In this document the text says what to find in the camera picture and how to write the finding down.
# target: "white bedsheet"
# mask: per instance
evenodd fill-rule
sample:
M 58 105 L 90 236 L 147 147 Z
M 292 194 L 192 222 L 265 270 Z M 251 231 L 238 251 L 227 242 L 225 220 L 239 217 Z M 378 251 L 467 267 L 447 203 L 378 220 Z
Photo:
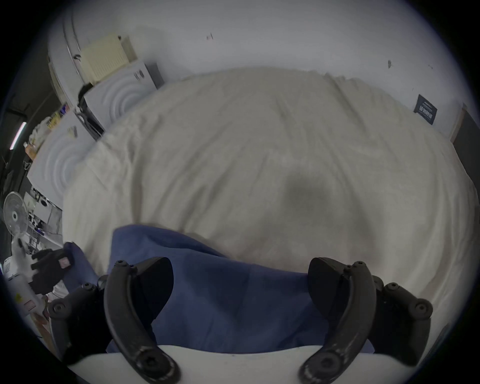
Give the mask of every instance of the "white bedsheet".
M 477 206 L 451 143 L 385 92 L 239 69 L 167 85 L 111 129 L 65 195 L 63 234 L 98 274 L 130 223 L 290 271 L 363 260 L 431 300 L 438 331 L 470 289 Z

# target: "white wall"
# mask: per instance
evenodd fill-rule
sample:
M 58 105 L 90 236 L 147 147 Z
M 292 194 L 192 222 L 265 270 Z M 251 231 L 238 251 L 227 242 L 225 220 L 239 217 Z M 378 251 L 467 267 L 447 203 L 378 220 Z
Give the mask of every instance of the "white wall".
M 411 110 L 422 94 L 438 108 L 433 126 L 446 136 L 462 103 L 479 122 L 455 59 L 399 1 L 98 0 L 76 4 L 74 24 L 81 46 L 129 35 L 137 56 L 155 61 L 167 82 L 241 66 L 317 70 L 359 77 Z

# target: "blue blanket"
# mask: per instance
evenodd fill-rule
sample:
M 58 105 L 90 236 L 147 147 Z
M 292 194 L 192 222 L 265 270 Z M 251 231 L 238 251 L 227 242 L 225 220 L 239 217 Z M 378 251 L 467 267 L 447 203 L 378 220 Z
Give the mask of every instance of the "blue blanket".
M 73 243 L 69 291 L 98 276 Z M 130 264 L 167 257 L 173 291 L 152 330 L 159 345 L 218 353 L 261 353 L 322 345 L 328 323 L 314 307 L 307 275 L 225 258 L 204 244 L 167 229 L 130 225 L 113 234 L 108 271 L 117 260 Z M 373 352 L 367 341 L 362 352 Z

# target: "white duvet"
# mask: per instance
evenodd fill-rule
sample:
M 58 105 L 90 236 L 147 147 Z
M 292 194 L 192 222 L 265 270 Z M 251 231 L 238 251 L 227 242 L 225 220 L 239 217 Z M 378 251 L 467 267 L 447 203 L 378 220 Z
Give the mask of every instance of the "white duvet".
M 452 144 L 385 92 L 238 69 L 164 86 L 112 128 L 65 195 L 63 235 L 99 275 L 131 223 L 289 271 L 363 260 L 440 318 L 469 290 L 477 205 Z

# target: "label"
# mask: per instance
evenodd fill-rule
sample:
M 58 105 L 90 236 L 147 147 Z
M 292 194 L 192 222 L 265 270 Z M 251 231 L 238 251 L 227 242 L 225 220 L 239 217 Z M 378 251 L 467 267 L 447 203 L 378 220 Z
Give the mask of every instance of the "label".
M 60 267 L 62 269 L 70 266 L 70 262 L 68 261 L 68 257 L 62 257 L 61 259 L 59 259 L 59 263 L 60 263 Z
M 437 108 L 435 108 L 433 104 L 422 95 L 419 95 L 419 98 L 417 99 L 417 105 L 415 106 L 413 112 L 418 113 L 430 124 L 433 124 L 433 120 L 435 120 L 435 115 L 437 114 Z
M 29 300 L 27 301 L 25 304 L 24 304 L 24 307 L 27 311 L 31 311 L 33 308 L 36 307 L 35 303 L 33 302 L 33 300 Z

